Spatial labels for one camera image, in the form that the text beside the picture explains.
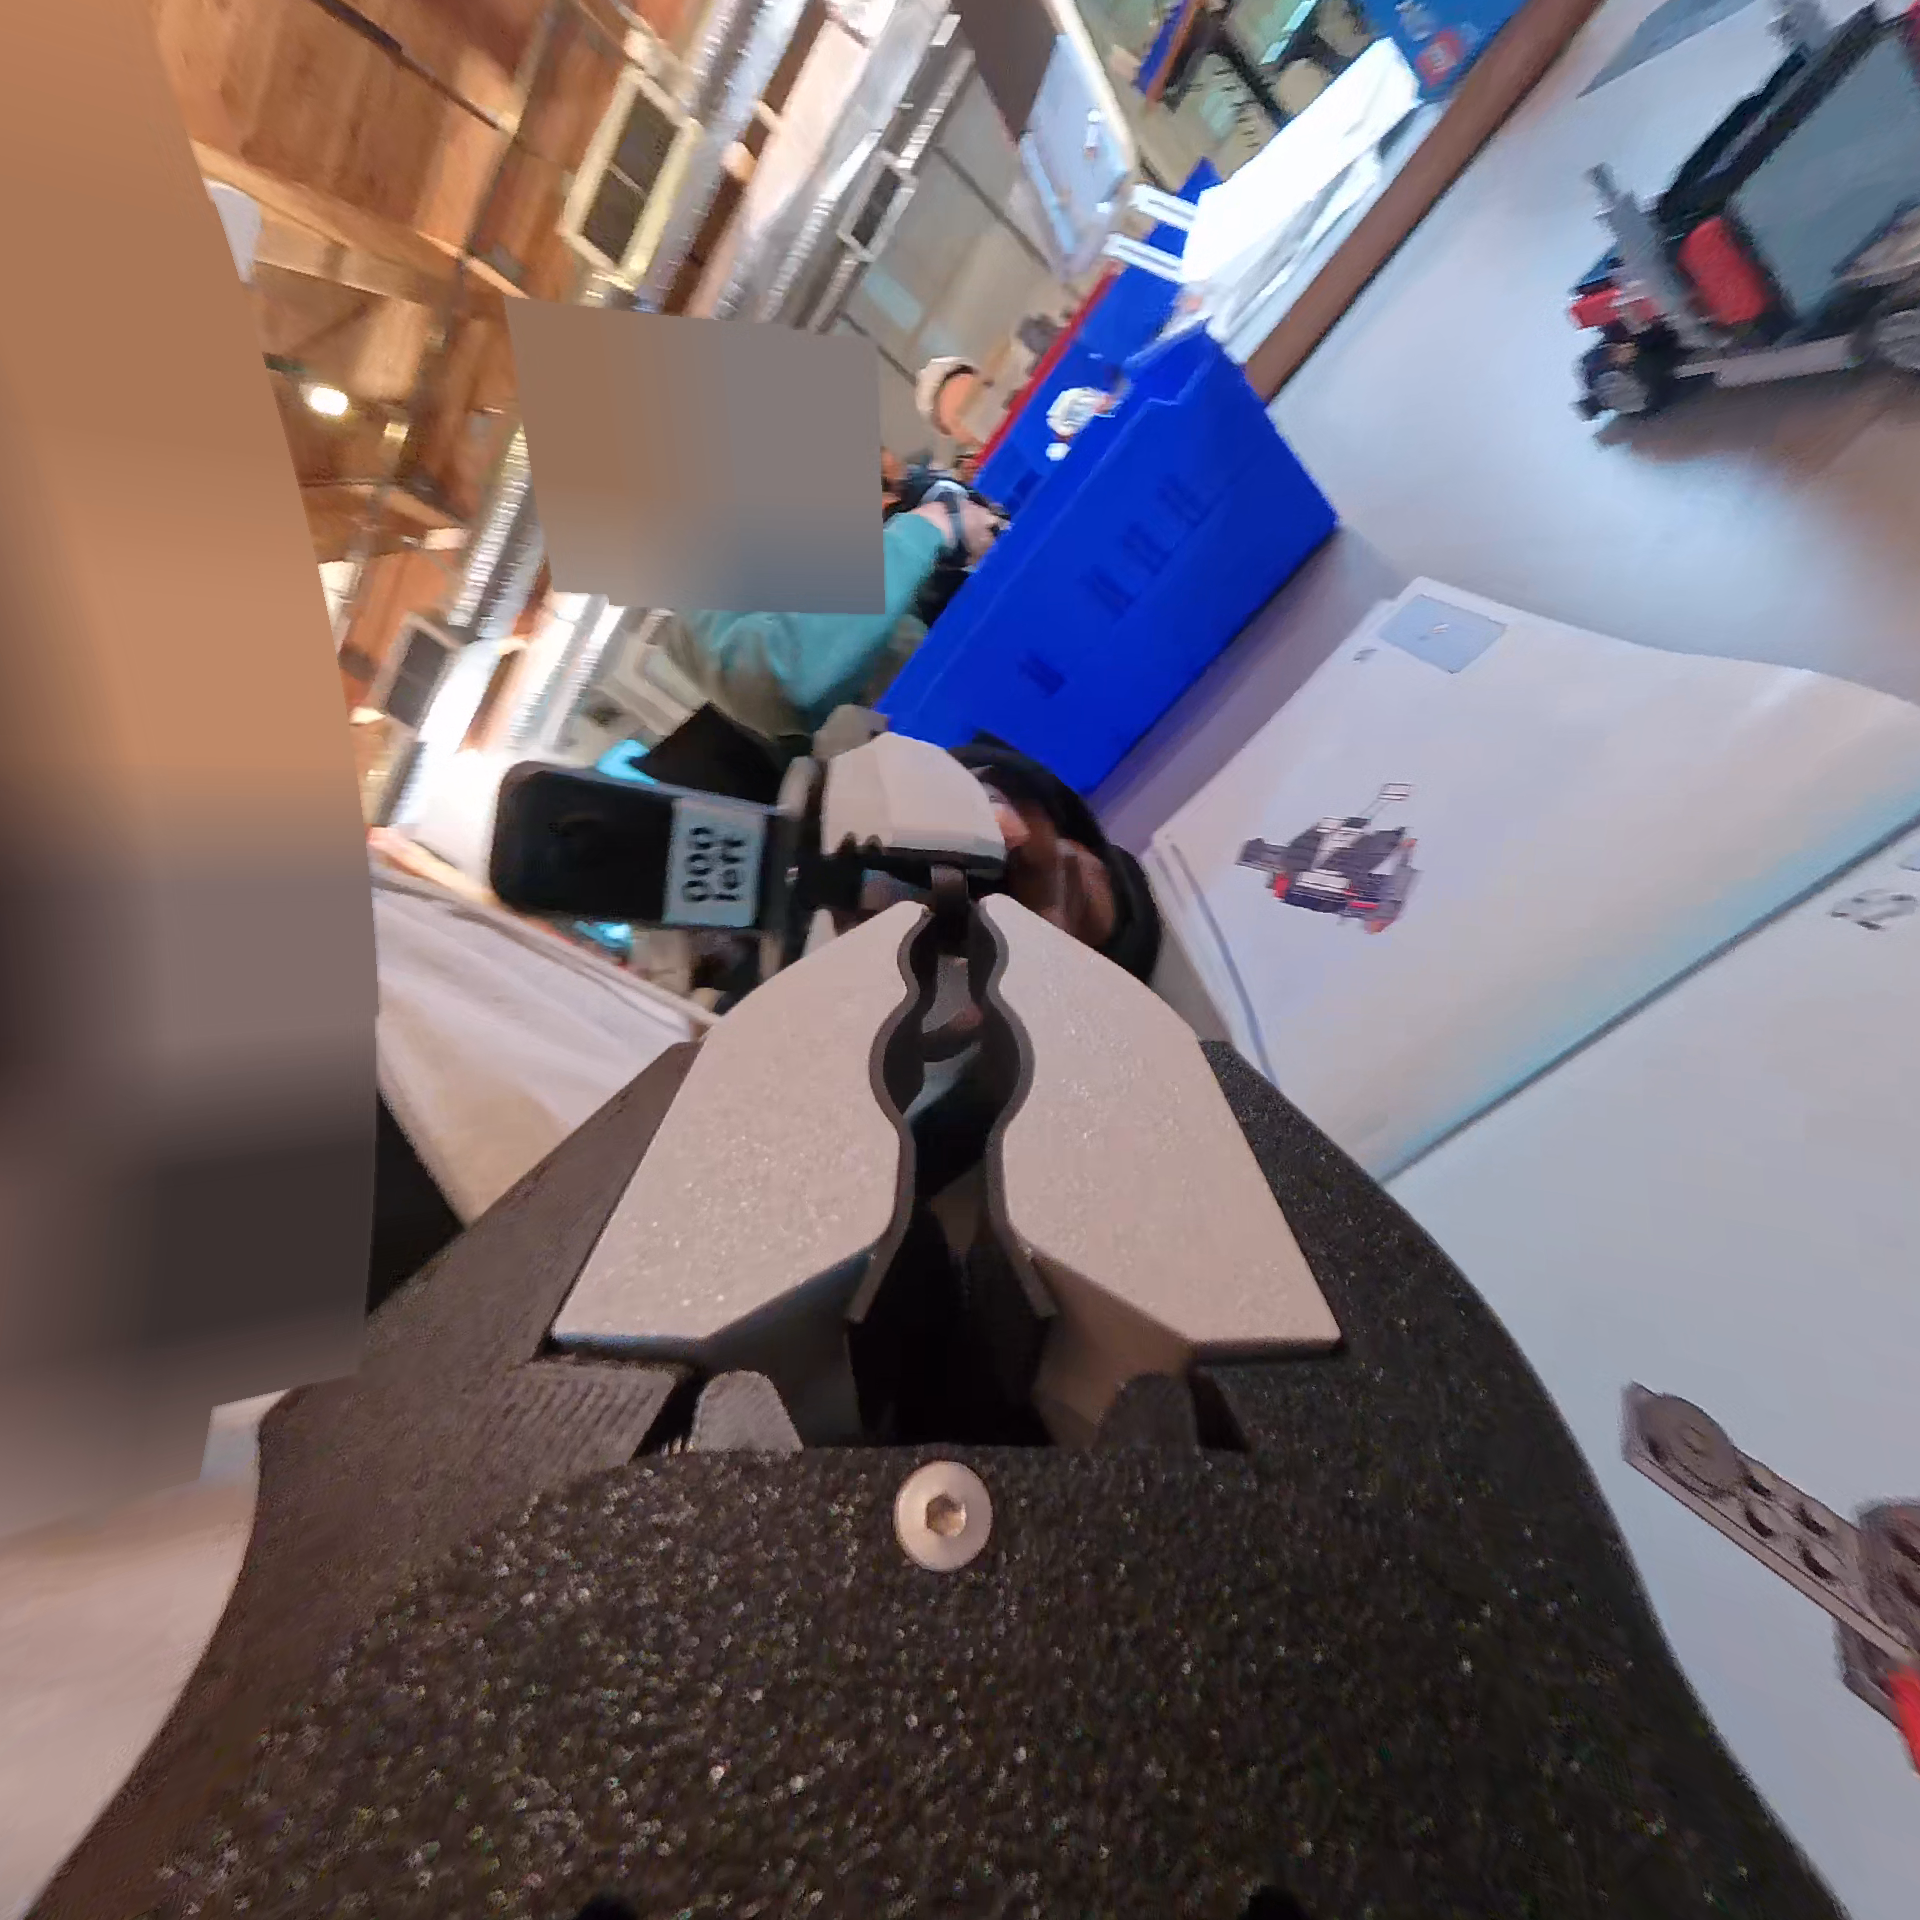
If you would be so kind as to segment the white paper bag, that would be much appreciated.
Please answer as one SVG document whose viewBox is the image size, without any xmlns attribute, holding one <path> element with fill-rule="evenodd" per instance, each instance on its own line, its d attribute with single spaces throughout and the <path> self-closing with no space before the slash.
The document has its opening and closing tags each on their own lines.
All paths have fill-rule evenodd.
<svg viewBox="0 0 1920 1920">
<path fill-rule="evenodd" d="M 1302 300 L 1436 116 L 1383 39 L 1232 180 L 1199 195 L 1179 253 L 1179 302 L 1246 363 Z"/>
</svg>

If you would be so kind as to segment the open lego instruction booklet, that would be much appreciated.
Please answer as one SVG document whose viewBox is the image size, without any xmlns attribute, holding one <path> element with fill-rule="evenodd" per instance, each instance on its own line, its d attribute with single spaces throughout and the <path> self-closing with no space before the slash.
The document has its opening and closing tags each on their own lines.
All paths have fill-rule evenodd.
<svg viewBox="0 0 1920 1920">
<path fill-rule="evenodd" d="M 1152 837 L 1235 1045 L 1543 1379 L 1707 1717 L 1849 1916 L 1917 1913 L 1917 1763 L 1837 1630 L 1629 1459 L 1917 1500 L 1917 707 L 1415 583 Z"/>
</svg>

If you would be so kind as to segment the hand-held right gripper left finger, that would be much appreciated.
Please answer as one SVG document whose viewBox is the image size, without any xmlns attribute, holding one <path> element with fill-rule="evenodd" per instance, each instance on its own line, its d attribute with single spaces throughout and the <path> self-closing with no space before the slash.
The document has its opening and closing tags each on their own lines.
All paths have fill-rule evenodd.
<svg viewBox="0 0 1920 1920">
<path fill-rule="evenodd" d="M 902 1233 L 935 917 L 897 903 L 749 995 L 683 1089 L 563 1300 L 560 1352 L 796 1362 Z"/>
</svg>

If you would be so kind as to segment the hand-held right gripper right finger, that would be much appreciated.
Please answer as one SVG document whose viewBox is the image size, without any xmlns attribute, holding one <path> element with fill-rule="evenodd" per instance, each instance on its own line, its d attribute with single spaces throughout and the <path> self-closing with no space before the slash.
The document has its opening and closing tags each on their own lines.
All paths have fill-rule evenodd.
<svg viewBox="0 0 1920 1920">
<path fill-rule="evenodd" d="M 1040 1366 L 1332 1352 L 1337 1316 L 1189 1022 L 1009 896 L 977 919 L 1016 1047 L 989 1185 L 1050 1306 Z"/>
</svg>

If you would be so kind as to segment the orange blue lego box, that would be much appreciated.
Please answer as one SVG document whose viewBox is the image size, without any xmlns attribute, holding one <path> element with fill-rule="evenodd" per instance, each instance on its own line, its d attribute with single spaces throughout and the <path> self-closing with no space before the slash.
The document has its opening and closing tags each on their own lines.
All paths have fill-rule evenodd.
<svg viewBox="0 0 1920 1920">
<path fill-rule="evenodd" d="M 1396 49 L 1405 96 L 1446 105 L 1492 63 L 1526 96 L 1592 23 L 1600 3 L 1345 3 L 1369 39 Z"/>
</svg>

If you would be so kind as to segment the person's left hand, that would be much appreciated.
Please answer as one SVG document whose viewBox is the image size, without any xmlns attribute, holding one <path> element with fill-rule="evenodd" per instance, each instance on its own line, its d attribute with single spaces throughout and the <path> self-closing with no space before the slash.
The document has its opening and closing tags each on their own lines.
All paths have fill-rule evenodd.
<svg viewBox="0 0 1920 1920">
<path fill-rule="evenodd" d="M 1080 946 L 1105 950 L 1120 926 L 1107 862 L 1057 829 L 1036 803 L 995 796 L 995 819 L 1003 835 L 1003 892 Z"/>
</svg>

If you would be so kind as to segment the blue plastic crate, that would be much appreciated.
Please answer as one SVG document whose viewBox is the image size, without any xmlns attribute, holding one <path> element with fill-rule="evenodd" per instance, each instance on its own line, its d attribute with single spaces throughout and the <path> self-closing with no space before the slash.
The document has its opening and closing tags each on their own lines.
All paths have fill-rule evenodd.
<svg viewBox="0 0 1920 1920">
<path fill-rule="evenodd" d="M 975 462 L 975 485 L 1000 505 L 1016 509 L 1050 470 L 1045 449 L 1057 442 L 1047 425 L 1055 400 L 1086 387 L 1115 392 L 1123 366 L 1170 316 L 1177 293 L 1177 279 L 1110 263 L 1003 407 Z"/>
<path fill-rule="evenodd" d="M 1127 366 L 876 707 L 1092 795 L 1335 529 L 1243 369 L 1185 329 Z"/>
</svg>

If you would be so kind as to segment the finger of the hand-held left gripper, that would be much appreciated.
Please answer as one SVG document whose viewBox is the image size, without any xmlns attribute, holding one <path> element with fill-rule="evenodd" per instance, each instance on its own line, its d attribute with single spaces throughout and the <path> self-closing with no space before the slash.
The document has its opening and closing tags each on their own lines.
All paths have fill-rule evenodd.
<svg viewBox="0 0 1920 1920">
<path fill-rule="evenodd" d="M 1003 859 L 995 803 L 946 747 L 902 735 L 823 765 L 820 847 L 865 859 Z"/>
<path fill-rule="evenodd" d="M 942 900 L 965 887 L 970 900 L 1003 887 L 1005 847 L 920 847 L 879 845 L 859 847 L 857 900 Z"/>
</svg>

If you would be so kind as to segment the black red grey lego vehicle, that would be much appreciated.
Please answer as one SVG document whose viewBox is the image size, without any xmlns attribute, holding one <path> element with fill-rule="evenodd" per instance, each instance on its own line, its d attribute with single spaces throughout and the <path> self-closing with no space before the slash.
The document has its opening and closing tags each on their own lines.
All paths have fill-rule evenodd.
<svg viewBox="0 0 1920 1920">
<path fill-rule="evenodd" d="M 1777 33 L 1782 60 L 1653 199 L 1589 172 L 1612 235 L 1569 297 L 1589 423 L 1705 387 L 1917 375 L 1917 6 L 1827 23 L 1780 3 Z"/>
</svg>

